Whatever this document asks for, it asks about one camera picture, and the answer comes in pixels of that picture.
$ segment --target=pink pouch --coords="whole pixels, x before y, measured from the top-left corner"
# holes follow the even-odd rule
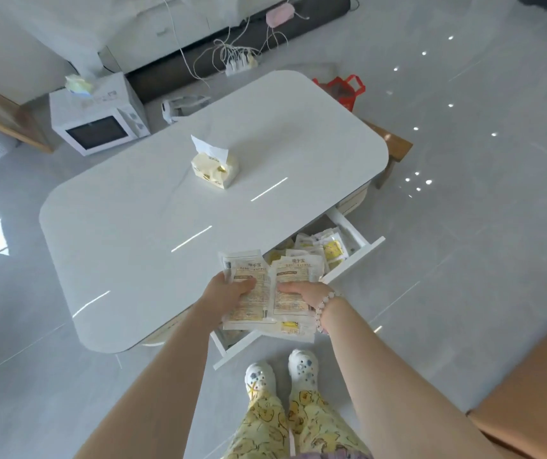
[[[265,15],[267,25],[272,29],[284,24],[295,15],[295,6],[290,3],[282,3],[274,9],[269,10]]]

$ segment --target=table top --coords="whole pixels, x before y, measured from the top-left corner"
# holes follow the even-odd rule
[[[237,157],[229,188],[194,175],[191,135]],[[40,224],[81,342],[136,345],[199,298],[219,251],[270,250],[387,161],[360,119],[275,71],[59,185]]]

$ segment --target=microwave oven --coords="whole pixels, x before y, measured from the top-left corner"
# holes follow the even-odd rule
[[[49,94],[51,126],[83,156],[150,135],[144,106],[118,72],[98,79],[90,95]]]

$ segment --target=yellow patterned pants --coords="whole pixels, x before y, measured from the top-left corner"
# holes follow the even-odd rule
[[[369,449],[317,391],[301,391],[291,400],[288,423],[277,396],[260,392],[250,401],[224,459],[283,459],[289,457],[288,426],[298,454],[353,450],[369,456]]]

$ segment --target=microwave window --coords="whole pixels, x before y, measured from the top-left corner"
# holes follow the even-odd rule
[[[66,132],[85,150],[129,136],[113,116],[94,120]]]

